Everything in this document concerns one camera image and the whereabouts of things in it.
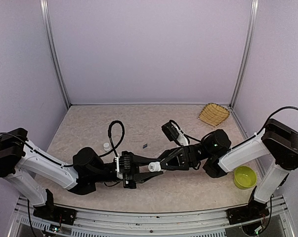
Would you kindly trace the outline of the white pill bottle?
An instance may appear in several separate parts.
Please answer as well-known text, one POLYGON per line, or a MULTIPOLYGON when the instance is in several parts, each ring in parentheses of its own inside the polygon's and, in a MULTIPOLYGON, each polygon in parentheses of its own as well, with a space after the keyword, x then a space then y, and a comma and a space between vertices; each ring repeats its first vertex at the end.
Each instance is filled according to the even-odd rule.
POLYGON ((159 161, 151 162, 148 165, 148 169, 150 172, 160 172, 162 171, 161 165, 159 161))
POLYGON ((103 149, 104 149, 104 151, 106 151, 106 152, 110 151, 110 150, 111 150, 111 145, 110 145, 110 143, 108 143, 108 142, 104 143, 104 144, 103 144, 103 149))

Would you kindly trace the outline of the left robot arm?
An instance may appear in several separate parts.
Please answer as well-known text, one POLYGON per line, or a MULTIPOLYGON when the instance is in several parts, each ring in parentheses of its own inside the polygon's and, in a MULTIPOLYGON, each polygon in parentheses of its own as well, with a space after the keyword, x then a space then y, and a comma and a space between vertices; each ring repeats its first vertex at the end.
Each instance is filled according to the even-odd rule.
POLYGON ((163 174, 159 167, 140 172, 141 166, 156 164, 153 159, 125 154, 104 163, 91 147, 79 150, 73 163, 68 164, 41 150, 27 135, 23 128, 0 132, 0 178, 10 182, 50 220, 59 216, 60 209, 54 204, 52 192, 39 185, 31 173, 82 196, 95 192, 96 183, 123 182, 126 188, 134 189, 138 183, 163 174))

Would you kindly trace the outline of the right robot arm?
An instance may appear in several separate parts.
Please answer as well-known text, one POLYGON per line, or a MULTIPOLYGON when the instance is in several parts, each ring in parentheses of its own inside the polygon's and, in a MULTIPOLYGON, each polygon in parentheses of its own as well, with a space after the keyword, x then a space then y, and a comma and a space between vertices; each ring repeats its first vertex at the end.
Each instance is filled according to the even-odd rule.
POLYGON ((274 163, 243 209, 248 219, 254 219, 262 212, 262 205, 269 201, 289 173, 298 168, 298 132, 273 118, 259 132, 235 147, 231 146, 222 129, 207 134, 196 144, 190 144, 172 121, 163 125, 162 130, 178 146, 164 151, 157 161, 150 163, 151 172, 196 169, 204 160, 204 171, 212 178, 219 178, 256 158, 273 156, 274 163))

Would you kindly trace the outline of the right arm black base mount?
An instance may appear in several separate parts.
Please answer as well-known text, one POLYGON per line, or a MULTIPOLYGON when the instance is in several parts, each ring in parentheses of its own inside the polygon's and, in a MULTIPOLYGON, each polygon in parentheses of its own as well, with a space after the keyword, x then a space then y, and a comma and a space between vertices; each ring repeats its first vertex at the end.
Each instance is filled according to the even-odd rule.
POLYGON ((230 225, 256 220, 270 214, 267 203, 255 201, 253 198, 246 205, 227 209, 226 213, 230 225))

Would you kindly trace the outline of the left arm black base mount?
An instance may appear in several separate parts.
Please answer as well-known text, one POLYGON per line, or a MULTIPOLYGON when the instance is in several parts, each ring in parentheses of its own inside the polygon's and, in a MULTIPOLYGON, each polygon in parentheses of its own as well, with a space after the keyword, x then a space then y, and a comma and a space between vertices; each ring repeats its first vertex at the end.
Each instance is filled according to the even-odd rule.
POLYGON ((43 206, 34 206, 33 212, 35 217, 71 226, 74 224, 76 214, 75 209, 55 205, 52 197, 48 198, 43 206))

